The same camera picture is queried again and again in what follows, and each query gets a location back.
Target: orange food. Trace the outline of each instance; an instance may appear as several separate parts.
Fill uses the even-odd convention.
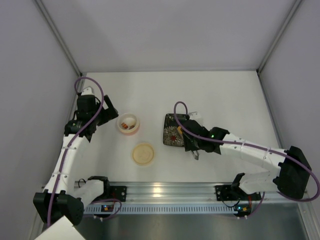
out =
[[[127,124],[125,124],[124,122],[123,122],[123,123],[121,123],[121,126],[122,126],[124,129],[127,129],[127,128],[128,128],[128,125],[127,125]]]

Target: black bracket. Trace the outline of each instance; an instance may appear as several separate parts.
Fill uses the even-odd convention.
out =
[[[118,199],[121,202],[125,202],[127,198],[127,187],[126,186],[111,186],[110,195],[108,198]]]
[[[103,182],[103,194],[96,197],[95,201],[104,199],[118,199],[121,202],[125,202],[127,198],[127,187],[126,186],[110,186],[110,182],[106,176],[91,176],[90,180],[100,180]]]
[[[261,200],[261,195],[259,193],[253,194],[246,194],[245,192],[241,191],[234,191],[231,188],[231,184],[225,185],[216,185],[214,186],[215,193],[216,193],[216,200],[219,202],[222,201],[247,201],[249,196],[251,197],[252,201],[259,201]]]

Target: gray floor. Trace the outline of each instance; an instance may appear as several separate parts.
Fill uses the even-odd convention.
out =
[[[101,223],[84,218],[87,240],[306,240],[296,204],[262,205],[248,220],[214,214],[120,215]]]

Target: black patterned plate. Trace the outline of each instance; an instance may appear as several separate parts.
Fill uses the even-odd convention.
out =
[[[186,114],[177,114],[179,121],[183,124],[187,120]],[[163,144],[173,147],[184,147],[183,136],[178,131],[178,123],[173,113],[168,113],[164,118]]]

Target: cable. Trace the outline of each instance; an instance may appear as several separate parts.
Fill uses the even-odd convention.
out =
[[[98,108],[98,110],[96,111],[96,113],[93,115],[93,117],[73,136],[73,138],[70,140],[70,142],[67,144],[67,147],[69,148],[72,143],[74,142],[74,140],[79,136],[79,134],[86,129],[87,126],[89,126],[93,120],[98,116],[98,114],[100,113],[101,109],[103,108],[103,104],[104,104],[104,91],[102,90],[102,87],[99,85],[99,83],[92,79],[91,77],[87,77],[87,76],[81,76],[79,77],[75,83],[74,83],[74,90],[76,92],[76,94],[79,94],[79,92],[77,91],[77,83],[82,80],[82,79],[88,79],[92,82],[94,82],[97,87],[100,89],[100,92],[101,92],[101,104]],[[53,186],[53,190],[52,190],[52,193],[51,193],[51,197],[50,197],[50,201],[49,201],[49,206],[48,206],[48,214],[47,214],[47,227],[50,227],[51,225],[51,211],[52,211],[52,205],[54,203],[54,197],[55,197],[55,194],[56,194],[56,190],[57,190],[57,187],[58,187],[58,183],[59,183],[59,180],[60,180],[60,174],[63,170],[63,167],[64,167],[64,163],[65,163],[65,160],[66,160],[66,155],[67,155],[67,152],[68,152],[68,148],[66,148],[63,152],[63,155],[62,155],[62,159],[61,159],[61,163],[60,163],[60,167],[59,167],[59,173],[57,174],[56,176],[56,179],[55,179],[55,183],[54,183],[54,186]]]
[[[223,201],[222,199],[221,199],[221,201],[222,201],[222,203],[226,206],[226,207],[228,207],[228,208],[234,208],[234,207],[236,207],[239,203],[240,203],[240,200],[238,200],[234,205],[232,205],[232,206],[229,206],[229,205],[227,205],[226,203],[225,203],[225,201]]]
[[[256,206],[256,208],[250,213],[250,215],[247,215],[246,217],[243,217],[243,216],[242,216],[242,217],[240,217],[240,218],[241,218],[241,219],[247,219],[247,218],[249,218],[249,217],[252,217],[252,216],[258,211],[258,209],[261,207],[262,202],[263,202],[264,199],[265,199],[265,195],[266,195],[266,193],[263,192],[260,202],[258,203],[258,205]]]
[[[108,216],[106,218],[101,217],[100,220],[102,220],[102,221],[114,218],[122,208],[122,202],[116,198],[108,198],[108,199],[93,201],[91,204],[98,204],[98,203],[105,203],[105,202],[117,202],[120,204],[120,207],[118,208],[117,211],[115,211],[115,213],[111,214],[110,216]],[[83,217],[87,218],[87,217],[92,217],[92,216],[91,215],[84,215]]]
[[[201,139],[201,140],[204,140],[204,141],[208,141],[208,142],[213,142],[213,143],[233,144],[233,145],[242,145],[243,144],[242,142],[238,142],[238,141],[235,141],[235,142],[233,142],[233,141],[223,141],[223,140],[217,140],[217,139],[212,139],[212,138],[208,138],[208,137],[198,136],[198,135],[194,134],[193,132],[189,131],[188,129],[186,129],[181,124],[181,122],[178,119],[178,116],[177,116],[177,105],[178,104],[184,105],[186,114],[188,114],[188,108],[187,108],[187,105],[183,101],[177,101],[175,103],[175,105],[174,105],[174,108],[173,108],[173,115],[174,115],[175,121],[183,129],[183,131],[185,131],[187,134],[189,134],[189,135],[191,135],[191,136],[193,136],[195,138],[198,138],[198,139]],[[251,147],[251,148],[259,149],[259,150],[262,150],[262,151],[268,151],[268,148],[266,148],[266,147],[257,146],[257,145],[251,144],[251,143],[244,143],[243,145]],[[300,202],[300,203],[311,202],[311,201],[313,201],[313,200],[315,200],[316,198],[319,197],[319,195],[320,195],[320,182],[319,182],[318,178],[316,177],[316,175],[309,168],[307,168],[305,165],[303,165],[301,162],[299,162],[298,160],[294,159],[293,157],[286,155],[285,153],[282,153],[282,152],[279,152],[279,151],[275,151],[275,150],[272,150],[272,149],[270,149],[269,152],[273,153],[273,154],[277,154],[279,156],[282,156],[284,158],[287,158],[287,159],[293,161],[295,164],[297,164],[301,168],[303,168],[308,174],[310,174],[311,177],[314,179],[314,181],[316,183],[317,190],[316,190],[316,193],[315,193],[315,195],[313,197],[305,198],[305,199],[294,199],[292,197],[284,195],[282,192],[278,192],[281,196],[283,196],[283,197],[285,197],[285,198],[287,198],[289,200]]]
[[[86,184],[86,183],[87,183],[87,181],[86,181],[86,180],[84,180],[83,178],[80,178],[80,179],[79,179],[79,181],[78,181],[78,187],[79,187],[79,188],[81,188],[81,186],[80,186],[80,181],[81,181],[81,180],[83,180],[84,184]]]

